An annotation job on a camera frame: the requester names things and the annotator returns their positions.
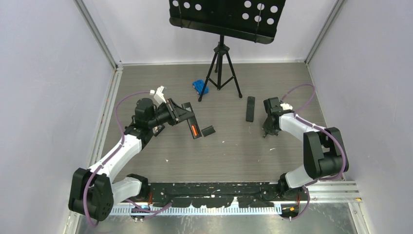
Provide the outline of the orange battery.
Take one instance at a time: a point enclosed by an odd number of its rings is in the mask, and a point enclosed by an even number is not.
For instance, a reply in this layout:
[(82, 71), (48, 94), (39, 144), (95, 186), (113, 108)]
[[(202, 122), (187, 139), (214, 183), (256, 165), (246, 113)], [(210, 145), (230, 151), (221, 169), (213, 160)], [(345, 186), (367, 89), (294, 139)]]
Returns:
[(191, 127), (192, 127), (192, 131), (193, 131), (193, 133), (194, 133), (194, 136), (197, 137), (197, 136), (198, 136), (198, 133), (197, 133), (197, 130), (196, 130), (195, 125), (192, 125)]

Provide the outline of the plain black remote control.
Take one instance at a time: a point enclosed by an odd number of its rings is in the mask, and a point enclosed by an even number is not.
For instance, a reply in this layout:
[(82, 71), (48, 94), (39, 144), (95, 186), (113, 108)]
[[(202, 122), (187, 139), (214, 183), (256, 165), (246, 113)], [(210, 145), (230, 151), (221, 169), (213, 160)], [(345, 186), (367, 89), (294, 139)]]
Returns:
[(247, 122), (254, 121), (254, 112), (255, 112), (255, 97), (248, 96), (247, 103), (246, 103), (246, 114), (245, 114), (245, 120)]

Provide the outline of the black remote with buttons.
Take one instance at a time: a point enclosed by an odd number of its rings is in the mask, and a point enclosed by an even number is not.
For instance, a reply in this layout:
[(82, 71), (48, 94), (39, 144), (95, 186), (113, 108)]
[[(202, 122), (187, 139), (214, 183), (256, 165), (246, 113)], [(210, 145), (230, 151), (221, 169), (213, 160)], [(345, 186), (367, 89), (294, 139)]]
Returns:
[[(194, 114), (194, 110), (193, 110), (192, 105), (191, 105), (190, 102), (183, 103), (183, 104), (182, 104), (182, 107), (183, 107), (184, 109), (186, 109), (187, 111), (190, 111), (190, 112), (192, 112), (192, 113)], [(201, 133), (201, 130), (200, 130), (200, 128), (199, 128), (199, 125), (198, 125), (198, 122), (197, 122), (196, 117), (193, 116), (193, 117), (189, 118), (189, 119), (187, 120), (187, 122), (188, 122), (188, 126), (189, 126), (189, 128), (190, 128), (190, 131), (191, 131), (191, 134), (192, 134), (193, 139), (197, 139), (197, 138), (202, 137), (202, 133)], [(194, 136), (194, 133), (193, 133), (192, 127), (191, 127), (192, 125), (195, 125), (195, 127), (196, 127), (196, 130), (197, 130), (197, 133), (198, 133), (198, 136), (197, 136), (197, 137)]]

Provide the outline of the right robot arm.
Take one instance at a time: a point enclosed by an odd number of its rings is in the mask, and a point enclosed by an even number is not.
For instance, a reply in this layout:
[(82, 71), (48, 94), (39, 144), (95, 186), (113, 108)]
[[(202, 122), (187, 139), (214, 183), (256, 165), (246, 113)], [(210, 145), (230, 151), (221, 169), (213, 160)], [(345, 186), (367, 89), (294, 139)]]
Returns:
[(336, 179), (348, 171), (349, 161), (338, 128), (322, 127), (301, 118), (291, 105), (277, 97), (264, 100), (263, 105), (267, 114), (262, 127), (265, 136), (284, 131), (303, 143), (302, 165), (278, 180), (276, 190), (282, 199), (291, 200), (302, 186), (320, 179)]

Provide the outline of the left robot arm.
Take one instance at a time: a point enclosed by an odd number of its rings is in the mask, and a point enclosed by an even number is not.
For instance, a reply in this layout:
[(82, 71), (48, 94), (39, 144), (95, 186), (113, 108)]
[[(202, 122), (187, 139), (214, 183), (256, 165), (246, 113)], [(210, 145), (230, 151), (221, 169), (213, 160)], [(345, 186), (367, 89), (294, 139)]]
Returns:
[(72, 177), (68, 208), (96, 221), (103, 221), (113, 206), (134, 198), (143, 202), (150, 196), (148, 179), (129, 174), (123, 180), (114, 182), (119, 172), (152, 137), (156, 127), (165, 124), (174, 126), (189, 121), (195, 114), (189, 102), (176, 104), (167, 99), (155, 105), (150, 98), (137, 101), (131, 123), (121, 130), (119, 142), (97, 163), (88, 169), (78, 168)]

